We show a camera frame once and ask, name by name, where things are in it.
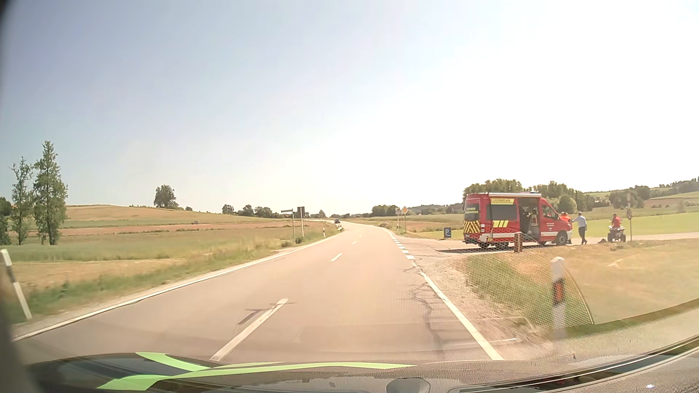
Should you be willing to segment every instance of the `sky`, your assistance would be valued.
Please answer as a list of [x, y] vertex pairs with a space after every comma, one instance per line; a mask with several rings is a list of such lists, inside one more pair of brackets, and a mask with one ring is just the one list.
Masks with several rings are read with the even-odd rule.
[[70, 204], [362, 213], [515, 178], [699, 176], [699, 3], [16, 1], [0, 196], [52, 141]]

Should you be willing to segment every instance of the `person in orange vest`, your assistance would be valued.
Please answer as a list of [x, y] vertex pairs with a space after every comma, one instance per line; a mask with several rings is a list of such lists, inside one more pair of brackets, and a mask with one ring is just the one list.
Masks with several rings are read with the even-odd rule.
[[612, 215], [612, 228], [621, 228], [621, 217], [616, 213]]

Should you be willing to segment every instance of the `solid white edge line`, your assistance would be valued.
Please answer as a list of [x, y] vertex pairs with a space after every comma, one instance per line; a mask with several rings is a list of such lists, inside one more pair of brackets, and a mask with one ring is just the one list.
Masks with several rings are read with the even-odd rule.
[[242, 343], [246, 337], [248, 337], [255, 329], [257, 329], [262, 324], [262, 322], [265, 322], [267, 318], [271, 317], [273, 313], [276, 313], [277, 310], [279, 310], [288, 301], [288, 299], [279, 300], [277, 304], [274, 305], [274, 307], [265, 311], [264, 314], [260, 315], [260, 317], [255, 320], [255, 322], [249, 324], [245, 329], [243, 329], [242, 332], [238, 333], [237, 336], [233, 337], [233, 340], [230, 340], [226, 345], [223, 346], [223, 348], [219, 349], [218, 352], [216, 352], [212, 357], [209, 358], [209, 360], [219, 362], [221, 359], [226, 357], [229, 353], [231, 353], [233, 348], [235, 348], [238, 344]]
[[483, 337], [483, 335], [478, 331], [478, 329], [476, 329], [476, 327], [473, 326], [471, 321], [469, 321], [466, 318], [466, 316], [464, 316], [464, 314], [461, 313], [461, 311], [452, 303], [452, 301], [450, 301], [449, 298], [447, 298], [447, 295], [445, 295], [439, 288], [437, 288], [437, 285], [435, 285], [435, 283], [422, 271], [420, 266], [417, 266], [415, 262], [413, 262], [412, 265], [417, 269], [417, 272], [422, 276], [422, 278], [425, 279], [427, 284], [432, 288], [432, 290], [437, 294], [437, 296], [439, 296], [439, 298], [442, 299], [444, 304], [446, 304], [447, 307], [454, 313], [454, 315], [459, 320], [459, 322], [461, 322], [463, 327], [465, 327], [466, 330], [468, 330], [468, 333], [471, 333], [471, 336], [473, 336], [478, 345], [480, 345], [481, 348], [483, 348], [483, 351], [485, 351], [485, 353], [487, 353], [492, 360], [503, 360], [502, 355], [500, 355], [500, 353], [495, 348], [493, 348], [492, 345], [490, 345], [488, 340], [486, 340], [485, 337]]
[[44, 327], [44, 328], [39, 329], [39, 330], [30, 331], [29, 333], [25, 333], [25, 334], [23, 334], [23, 335], [21, 335], [21, 336], [16, 336], [16, 337], [14, 337], [14, 338], [12, 339], [12, 341], [19, 341], [19, 340], [22, 340], [22, 339], [24, 339], [24, 338], [29, 338], [29, 337], [35, 336], [35, 335], [37, 335], [37, 334], [44, 333], [44, 332], [46, 332], [46, 331], [50, 331], [50, 330], [53, 330], [53, 329], [58, 329], [58, 328], [60, 328], [60, 327], [64, 327], [64, 326], [66, 326], [66, 325], [68, 325], [68, 324], [71, 324], [71, 323], [74, 323], [74, 322], [77, 322], [77, 321], [80, 321], [80, 320], [84, 320], [84, 319], [89, 318], [89, 317], [94, 317], [95, 315], [98, 315], [98, 314], [106, 313], [107, 311], [114, 310], [115, 308], [124, 307], [124, 306], [128, 306], [129, 304], [138, 303], [139, 301], [148, 299], [149, 297], [157, 296], [157, 295], [159, 295], [159, 294], [163, 294], [163, 293], [165, 293], [165, 292], [170, 292], [170, 291], [179, 289], [179, 288], [181, 288], [181, 287], [186, 287], [186, 286], [188, 286], [188, 285], [196, 284], [196, 283], [199, 283], [199, 282], [201, 282], [201, 281], [208, 280], [208, 279], [210, 279], [210, 278], [215, 278], [215, 277], [218, 277], [218, 276], [226, 275], [226, 274], [228, 274], [228, 273], [233, 273], [233, 272], [236, 271], [236, 270], [241, 270], [241, 269], [245, 269], [245, 268], [247, 268], [247, 267], [251, 267], [251, 266], [254, 266], [254, 265], [257, 265], [257, 264], [261, 264], [262, 262], [267, 262], [267, 261], [269, 261], [269, 260], [271, 260], [271, 259], [275, 259], [275, 258], [279, 258], [279, 257], [284, 257], [284, 256], [289, 255], [289, 254], [292, 254], [292, 253], [294, 253], [294, 252], [296, 252], [296, 251], [301, 251], [301, 250], [304, 250], [304, 249], [306, 249], [306, 248], [312, 247], [312, 246], [314, 246], [314, 245], [323, 243], [324, 241], [328, 241], [328, 240], [330, 240], [330, 239], [332, 239], [332, 238], [335, 238], [335, 236], [331, 236], [331, 237], [329, 237], [329, 238], [321, 239], [321, 240], [319, 240], [319, 241], [317, 241], [317, 242], [315, 242], [315, 243], [311, 243], [311, 244], [309, 244], [309, 245], [304, 245], [304, 246], [301, 247], [301, 248], [297, 248], [297, 249], [295, 249], [295, 250], [292, 250], [292, 251], [289, 251], [289, 252], [285, 252], [285, 253], [283, 253], [283, 254], [273, 255], [273, 256], [271, 256], [271, 257], [267, 257], [267, 258], [260, 259], [259, 261], [245, 262], [244, 264], [240, 264], [240, 265], [237, 265], [236, 267], [233, 267], [233, 268], [230, 268], [230, 269], [227, 269], [227, 270], [224, 270], [224, 271], [220, 271], [219, 273], [212, 274], [211, 276], [206, 276], [206, 277], [199, 278], [199, 279], [197, 279], [197, 280], [188, 281], [188, 282], [186, 282], [186, 283], [182, 283], [182, 284], [176, 285], [176, 286], [174, 286], [174, 287], [172, 287], [172, 288], [166, 288], [166, 289], [160, 290], [160, 291], [158, 291], [158, 292], [153, 292], [153, 293], [151, 293], [151, 294], [143, 295], [143, 296], [141, 296], [141, 297], [137, 297], [137, 298], [132, 299], [132, 300], [128, 300], [128, 301], [124, 301], [124, 302], [119, 303], [119, 304], [115, 304], [114, 306], [109, 306], [109, 307], [102, 308], [101, 310], [92, 311], [91, 313], [87, 313], [87, 314], [81, 315], [81, 316], [79, 316], [79, 317], [71, 318], [70, 320], [65, 320], [65, 321], [63, 321], [63, 322], [59, 322], [59, 323], [57, 323], [57, 324], [53, 324], [53, 325], [51, 325], [51, 326], [49, 326], [49, 327]]

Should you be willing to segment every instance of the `asphalt road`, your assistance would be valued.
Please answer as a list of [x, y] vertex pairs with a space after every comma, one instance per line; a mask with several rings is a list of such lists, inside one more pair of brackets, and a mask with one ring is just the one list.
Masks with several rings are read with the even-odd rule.
[[343, 224], [309, 248], [16, 343], [28, 363], [137, 351], [230, 364], [492, 358], [408, 248], [379, 227]]

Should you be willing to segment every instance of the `man in white shirt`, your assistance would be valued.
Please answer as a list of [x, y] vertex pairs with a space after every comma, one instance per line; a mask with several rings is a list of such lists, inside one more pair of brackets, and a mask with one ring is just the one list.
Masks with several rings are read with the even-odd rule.
[[580, 244], [587, 244], [587, 240], [585, 239], [585, 231], [587, 230], [587, 220], [585, 220], [585, 217], [582, 216], [582, 211], [577, 212], [577, 217], [573, 219], [573, 221], [570, 222], [572, 225], [573, 222], [577, 222], [577, 233], [580, 235], [580, 238], [582, 241]]

